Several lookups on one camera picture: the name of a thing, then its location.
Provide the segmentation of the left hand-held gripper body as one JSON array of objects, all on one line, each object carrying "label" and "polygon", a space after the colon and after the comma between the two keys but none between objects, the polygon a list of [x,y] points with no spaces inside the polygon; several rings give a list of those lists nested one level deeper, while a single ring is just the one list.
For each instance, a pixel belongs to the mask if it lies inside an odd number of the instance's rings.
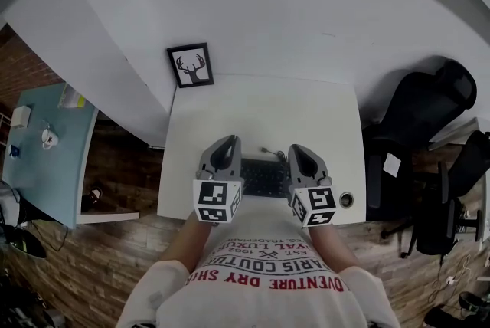
[{"label": "left hand-held gripper body", "polygon": [[201,155],[193,180],[194,212],[201,222],[232,222],[243,197],[241,140],[225,136]]}]

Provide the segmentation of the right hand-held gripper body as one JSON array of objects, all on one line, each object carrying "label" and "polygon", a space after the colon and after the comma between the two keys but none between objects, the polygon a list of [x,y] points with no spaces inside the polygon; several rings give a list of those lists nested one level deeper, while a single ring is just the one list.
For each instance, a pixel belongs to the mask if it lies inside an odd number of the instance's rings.
[{"label": "right hand-held gripper body", "polygon": [[325,161],[299,144],[288,151],[289,206],[303,228],[329,225],[337,209]]}]

